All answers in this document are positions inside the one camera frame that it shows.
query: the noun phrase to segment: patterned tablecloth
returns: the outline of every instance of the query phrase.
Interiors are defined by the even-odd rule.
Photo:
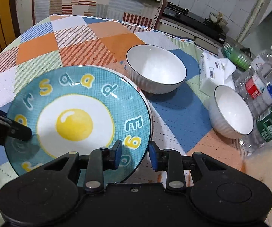
[[[164,0],[33,0],[35,23],[52,14],[110,18],[155,28]]]
[[[25,84],[55,68],[89,64],[127,75],[126,52],[139,44],[170,50],[187,68],[186,81],[176,91],[147,95],[154,119],[152,139],[161,149],[176,149],[187,155],[201,151],[241,170],[242,155],[237,143],[213,131],[208,96],[199,91],[198,59],[203,49],[192,41],[148,27],[89,16],[49,16],[0,53],[0,108],[7,111]],[[191,185],[188,171],[185,173],[187,185]],[[0,146],[0,188],[15,177],[4,147]],[[166,173],[154,172],[146,156],[127,182],[165,182],[165,179]]]

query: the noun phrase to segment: countertop cloth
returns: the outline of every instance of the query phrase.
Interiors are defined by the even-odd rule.
[[[155,28],[165,0],[33,0],[33,18],[52,14],[96,16]]]
[[[198,59],[204,49],[190,40],[146,26],[91,16],[45,18],[0,53],[0,108],[7,111],[24,85],[59,67],[99,65],[127,76],[127,50],[139,44],[165,48],[187,68],[187,78],[177,90],[164,95],[146,94],[154,120],[152,139],[160,149],[175,149],[183,155],[200,151],[243,170],[243,154],[238,143],[214,132],[207,109],[208,96],[199,91]],[[0,146],[0,188],[15,177],[5,149]],[[185,177],[187,185],[192,185],[188,171]],[[153,171],[146,155],[126,182],[164,183],[165,179],[166,172]]]

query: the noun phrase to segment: tissue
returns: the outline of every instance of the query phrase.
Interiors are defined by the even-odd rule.
[[[217,59],[203,52],[199,61],[199,90],[208,96],[214,94],[219,85],[227,85],[235,89],[232,73],[236,66],[229,59]]]

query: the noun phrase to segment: plate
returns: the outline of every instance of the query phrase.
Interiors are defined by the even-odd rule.
[[[124,80],[126,80],[130,85],[132,85],[139,92],[139,94],[143,98],[143,100],[144,100],[144,102],[147,105],[147,108],[149,110],[149,115],[150,115],[150,120],[151,120],[151,126],[152,126],[151,127],[151,136],[152,136],[153,135],[153,123],[154,123],[153,122],[153,114],[152,114],[149,102],[148,102],[147,98],[145,97],[145,95],[143,94],[143,92],[141,91],[141,89],[131,79],[129,79],[128,77],[126,77],[125,75],[123,75],[123,74],[121,74],[119,72],[114,71],[113,69],[109,69],[109,68],[106,68],[106,67],[103,67],[103,66],[93,66],[93,67],[98,67],[98,68],[101,68],[101,69],[105,69],[107,71],[110,71],[112,73],[117,74],[118,76],[120,76],[121,78],[123,78]]]
[[[5,150],[22,175],[67,152],[90,154],[123,141],[120,167],[104,172],[105,183],[121,182],[142,161],[151,138],[149,109],[125,79],[94,66],[49,71],[14,98],[7,117],[32,129],[32,139],[8,138]]]

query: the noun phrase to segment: green basket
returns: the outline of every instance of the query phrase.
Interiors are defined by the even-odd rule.
[[[229,54],[229,60],[243,71],[249,69],[249,66],[252,62],[248,56],[246,56],[237,48],[233,48],[232,52]]]
[[[225,58],[229,58],[232,50],[233,50],[233,47],[228,42],[225,42],[221,49],[221,52]]]
[[[246,71],[249,69],[252,60],[240,49],[230,45],[228,42],[225,42],[221,52],[223,56],[233,62],[239,70]]]

